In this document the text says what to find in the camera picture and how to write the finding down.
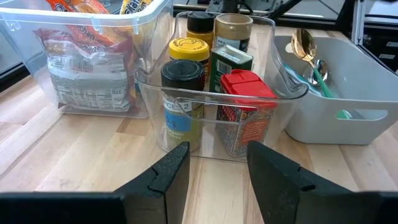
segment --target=spice jar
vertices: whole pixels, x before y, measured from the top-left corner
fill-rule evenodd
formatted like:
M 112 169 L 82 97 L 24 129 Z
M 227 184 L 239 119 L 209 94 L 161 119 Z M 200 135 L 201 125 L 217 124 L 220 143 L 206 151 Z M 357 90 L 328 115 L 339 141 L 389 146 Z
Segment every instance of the spice jar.
M 216 16 L 215 47 L 230 45 L 248 51 L 253 19 L 249 16 L 226 13 Z
M 214 15 L 208 12 L 191 12 L 187 19 L 187 37 L 205 41 L 209 49 L 213 48 Z
M 171 60 L 161 69 L 162 86 L 187 90 L 203 91 L 205 87 L 204 66 L 193 60 Z M 165 108 L 167 148 L 173 149 L 181 142 L 189 142 L 191 151 L 201 143 L 204 105 L 191 101 L 176 102 L 176 97 L 184 97 L 181 92 L 163 92 Z
M 277 99 L 272 90 L 255 74 L 247 70 L 232 70 L 221 77 L 221 92 L 231 95 L 257 96 L 265 99 L 236 99 L 237 106 L 218 106 L 217 120 L 241 124 L 216 123 L 215 130 L 230 156 L 245 156 L 249 141 L 263 142 L 274 115 Z
M 202 63 L 205 69 L 205 83 L 208 83 L 210 52 L 206 42 L 193 37 L 174 39 L 169 43 L 169 55 L 171 59 L 189 59 Z

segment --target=clear plastic bin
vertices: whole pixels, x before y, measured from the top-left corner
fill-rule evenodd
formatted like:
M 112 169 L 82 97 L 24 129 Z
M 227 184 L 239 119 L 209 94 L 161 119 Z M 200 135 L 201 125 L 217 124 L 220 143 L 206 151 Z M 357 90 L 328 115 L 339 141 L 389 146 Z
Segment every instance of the clear plastic bin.
M 167 45 L 172 35 L 172 0 L 154 0 L 143 11 L 126 15 L 64 12 L 62 7 L 57 8 L 60 11 L 53 11 L 46 0 L 0 0 L 2 33 L 44 92 L 64 113 L 148 117 L 142 97 L 135 88 L 134 72 L 137 67 L 150 69 L 161 53 L 157 49 Z M 123 42 L 126 45 L 120 47 L 118 54 L 123 56 L 118 56 L 111 65 L 113 67 L 108 64 L 99 67 L 100 63 L 109 62 L 108 59 L 114 56 L 109 54 L 108 45 L 103 44 L 103 47 L 102 43 L 94 44 L 89 39 L 78 42 L 79 36 L 73 36 L 74 39 L 68 41 L 78 42 L 78 47 L 59 56 L 48 50 L 49 47 L 45 50 L 44 42 L 39 38 L 43 32 L 38 34 L 38 30 L 44 29 L 73 34 L 75 28 L 81 29 L 79 34 L 93 39 L 107 37 L 110 29 L 122 30 L 127 41 Z M 83 47 L 90 48 L 95 54 L 82 57 L 75 49 Z M 72 66 L 76 55 L 81 61 L 73 62 Z M 59 68 L 49 69 L 48 62 L 57 64 L 57 60 L 62 61 L 60 68 L 66 72 L 59 72 Z
M 182 12 L 177 15 L 172 39 L 185 37 L 188 13 L 190 12 Z M 275 146 L 279 135 L 295 112 L 297 103 L 307 94 L 308 86 L 294 83 L 287 75 L 281 73 L 283 66 L 273 42 L 274 21 L 256 16 L 252 16 L 252 18 L 254 24 L 248 50 L 248 54 L 254 56 L 252 70 L 272 89 L 278 100 L 162 87 L 160 69 L 170 60 L 167 46 L 160 56 L 161 60 L 157 61 L 152 70 L 142 69 L 136 73 L 149 112 L 152 129 L 157 136 L 157 143 L 161 149 L 169 151 L 177 144 L 174 137 L 172 140 L 169 138 L 169 134 L 175 133 L 167 130 L 164 95 L 173 96 L 172 99 L 167 98 L 167 101 L 172 100 L 171 103 L 180 107 L 180 111 L 185 116 L 181 119 L 194 122 L 196 127 L 197 125 L 201 127 L 201 133 L 189 139 L 193 156 L 245 161 L 247 140 L 252 138 L 250 134 L 247 134 L 246 138 L 241 136 L 245 135 L 245 131 L 250 131 L 253 126 L 257 125 L 255 123 L 257 115 L 261 113 L 261 105 L 265 103 L 273 103 L 277 106 L 274 108 L 273 116 L 264 130 L 264 137 L 257 140 L 261 140 L 267 146 Z M 205 108 L 204 117 L 193 118 L 184 112 L 181 107 L 184 103 L 203 104 Z M 232 110 L 249 109 L 255 112 L 239 122 L 223 121 L 217 118 L 217 111 L 221 106 L 226 106 Z

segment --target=red flip-top cap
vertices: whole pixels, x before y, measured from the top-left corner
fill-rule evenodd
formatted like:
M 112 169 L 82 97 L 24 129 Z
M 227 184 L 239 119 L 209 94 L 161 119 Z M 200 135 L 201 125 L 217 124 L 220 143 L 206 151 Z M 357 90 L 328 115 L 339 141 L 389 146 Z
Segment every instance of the red flip-top cap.
M 225 93 L 241 96 L 258 96 L 264 98 L 277 99 L 272 90 L 255 74 L 247 70 L 234 69 L 230 74 L 221 76 L 221 86 Z M 275 101 L 238 99 L 236 104 L 242 106 L 256 105 L 260 108 L 273 109 L 277 106 Z M 252 108 L 241 108 L 251 111 Z

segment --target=wooden countertop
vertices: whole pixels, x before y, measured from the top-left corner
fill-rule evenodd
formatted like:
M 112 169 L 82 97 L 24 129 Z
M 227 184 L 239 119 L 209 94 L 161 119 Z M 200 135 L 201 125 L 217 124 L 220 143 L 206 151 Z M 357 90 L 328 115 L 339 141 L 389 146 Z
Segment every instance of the wooden countertop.
M 357 191 L 397 190 L 397 147 L 395 124 L 368 146 L 303 144 L 282 133 L 276 150 Z M 163 155 L 148 119 L 60 114 L 32 77 L 0 93 L 0 191 L 112 191 Z M 193 157 L 184 223 L 262 223 L 246 164 Z

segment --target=light wood surface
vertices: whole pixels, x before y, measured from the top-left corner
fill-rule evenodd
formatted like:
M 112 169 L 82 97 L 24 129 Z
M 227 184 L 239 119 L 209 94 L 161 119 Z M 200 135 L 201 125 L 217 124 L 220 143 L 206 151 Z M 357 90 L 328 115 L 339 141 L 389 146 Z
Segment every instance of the light wood surface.
M 303 144 L 282 133 L 276 150 L 351 190 L 397 190 L 397 146 L 395 124 L 368 146 Z M 164 154 L 148 119 L 60 114 L 32 77 L 0 94 L 2 192 L 112 191 Z M 184 223 L 262 223 L 245 163 L 191 162 Z

